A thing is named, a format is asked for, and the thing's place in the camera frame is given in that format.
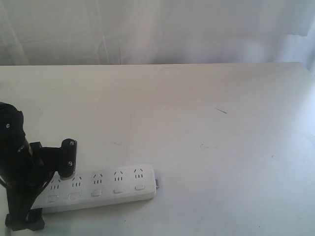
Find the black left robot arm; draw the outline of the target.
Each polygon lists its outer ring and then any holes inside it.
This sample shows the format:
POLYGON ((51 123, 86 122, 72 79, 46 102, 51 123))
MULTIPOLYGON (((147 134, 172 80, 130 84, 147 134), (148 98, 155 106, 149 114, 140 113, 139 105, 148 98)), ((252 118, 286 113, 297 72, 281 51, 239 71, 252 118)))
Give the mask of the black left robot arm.
POLYGON ((76 169, 77 141, 65 139, 60 147, 29 143, 23 130, 22 111, 0 104, 0 183, 6 189, 5 225, 13 231, 42 230, 42 208, 33 209, 36 198, 58 173, 70 179, 76 169))

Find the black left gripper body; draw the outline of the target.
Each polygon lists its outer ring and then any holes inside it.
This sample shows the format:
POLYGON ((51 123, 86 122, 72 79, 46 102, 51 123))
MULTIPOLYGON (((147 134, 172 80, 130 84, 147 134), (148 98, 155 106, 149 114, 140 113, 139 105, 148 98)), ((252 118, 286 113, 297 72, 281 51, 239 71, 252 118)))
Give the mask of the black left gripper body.
POLYGON ((9 216, 27 216, 55 172, 63 176, 63 146, 6 142, 6 193, 9 216))

